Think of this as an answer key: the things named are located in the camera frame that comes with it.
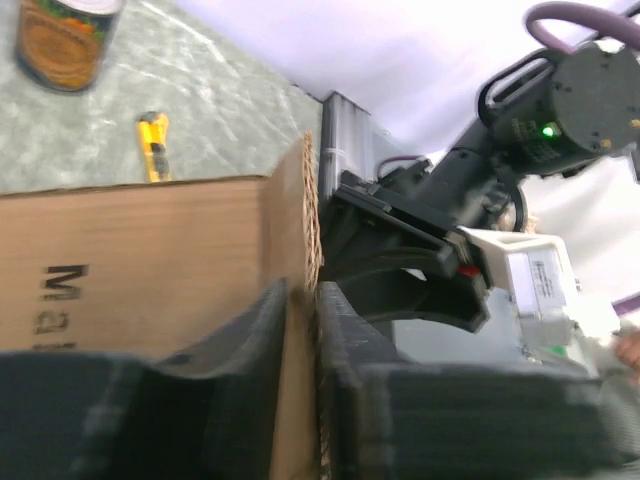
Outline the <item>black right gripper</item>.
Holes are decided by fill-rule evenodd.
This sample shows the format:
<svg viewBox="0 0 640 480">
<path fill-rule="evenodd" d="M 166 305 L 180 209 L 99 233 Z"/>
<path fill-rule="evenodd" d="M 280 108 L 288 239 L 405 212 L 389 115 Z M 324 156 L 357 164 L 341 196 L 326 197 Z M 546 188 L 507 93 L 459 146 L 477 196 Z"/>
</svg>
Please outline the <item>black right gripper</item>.
<svg viewBox="0 0 640 480">
<path fill-rule="evenodd" d="M 429 166 L 420 156 L 383 160 L 383 187 L 343 175 L 324 201 L 324 279 L 336 281 L 370 323 L 419 319 L 473 333 L 489 317 L 488 287 L 479 269 L 462 267 L 448 235 L 458 222 L 494 229 L 510 205 L 509 229 L 525 231 L 522 177 L 482 124 L 470 125 Z M 425 278 L 401 269 L 420 270 Z"/>
</svg>

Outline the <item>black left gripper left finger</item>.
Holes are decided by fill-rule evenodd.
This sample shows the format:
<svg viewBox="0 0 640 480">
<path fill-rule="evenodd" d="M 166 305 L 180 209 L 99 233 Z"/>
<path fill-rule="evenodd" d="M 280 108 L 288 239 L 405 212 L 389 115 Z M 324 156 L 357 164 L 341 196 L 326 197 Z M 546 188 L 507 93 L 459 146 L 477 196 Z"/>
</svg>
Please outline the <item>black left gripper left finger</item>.
<svg viewBox="0 0 640 480">
<path fill-rule="evenodd" d="M 3 352 L 5 479 L 265 479 L 288 292 L 170 357 Z"/>
</svg>

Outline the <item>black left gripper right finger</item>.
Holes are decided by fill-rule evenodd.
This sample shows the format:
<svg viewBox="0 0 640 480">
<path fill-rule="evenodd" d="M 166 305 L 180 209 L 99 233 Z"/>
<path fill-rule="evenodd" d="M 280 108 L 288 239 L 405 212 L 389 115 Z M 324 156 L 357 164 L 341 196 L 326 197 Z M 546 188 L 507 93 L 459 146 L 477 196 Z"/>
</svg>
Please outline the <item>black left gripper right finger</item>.
<svg viewBox="0 0 640 480">
<path fill-rule="evenodd" d="M 639 399 L 568 363 L 420 364 L 321 287 L 335 479 L 635 479 Z"/>
</svg>

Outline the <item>brown cardboard express box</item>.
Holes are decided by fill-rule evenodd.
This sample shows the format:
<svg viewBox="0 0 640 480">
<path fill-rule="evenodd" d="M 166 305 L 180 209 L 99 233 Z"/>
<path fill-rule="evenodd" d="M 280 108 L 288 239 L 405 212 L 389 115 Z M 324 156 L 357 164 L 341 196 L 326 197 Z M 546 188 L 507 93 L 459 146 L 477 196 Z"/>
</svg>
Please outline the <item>brown cardboard express box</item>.
<svg viewBox="0 0 640 480">
<path fill-rule="evenodd" d="M 160 362 L 287 285 L 270 473 L 319 475 L 314 307 L 321 265 L 312 138 L 267 177 L 1 199 L 3 352 Z"/>
</svg>

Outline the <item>yellow utility knife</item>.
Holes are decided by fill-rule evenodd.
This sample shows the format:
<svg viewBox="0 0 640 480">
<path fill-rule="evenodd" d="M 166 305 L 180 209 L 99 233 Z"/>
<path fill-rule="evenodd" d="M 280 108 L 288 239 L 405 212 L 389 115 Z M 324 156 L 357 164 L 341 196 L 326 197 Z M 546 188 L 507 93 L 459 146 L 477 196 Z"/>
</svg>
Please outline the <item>yellow utility knife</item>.
<svg viewBox="0 0 640 480">
<path fill-rule="evenodd" d="M 143 113 L 136 122 L 147 180 L 162 183 L 172 180 L 167 157 L 169 119 L 157 111 Z"/>
</svg>

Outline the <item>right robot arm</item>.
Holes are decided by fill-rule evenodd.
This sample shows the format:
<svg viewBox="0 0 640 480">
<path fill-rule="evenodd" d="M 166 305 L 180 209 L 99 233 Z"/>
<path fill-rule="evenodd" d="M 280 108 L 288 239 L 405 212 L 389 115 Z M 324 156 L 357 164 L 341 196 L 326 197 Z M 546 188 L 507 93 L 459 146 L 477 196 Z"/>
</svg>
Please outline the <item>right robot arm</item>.
<svg viewBox="0 0 640 480">
<path fill-rule="evenodd" d="M 446 156 L 374 180 L 344 172 L 320 213 L 319 320 L 336 479 L 632 475 L 579 322 L 563 242 L 524 230 L 521 183 L 571 177 L 639 137 L 623 49 L 539 50 Z"/>
</svg>

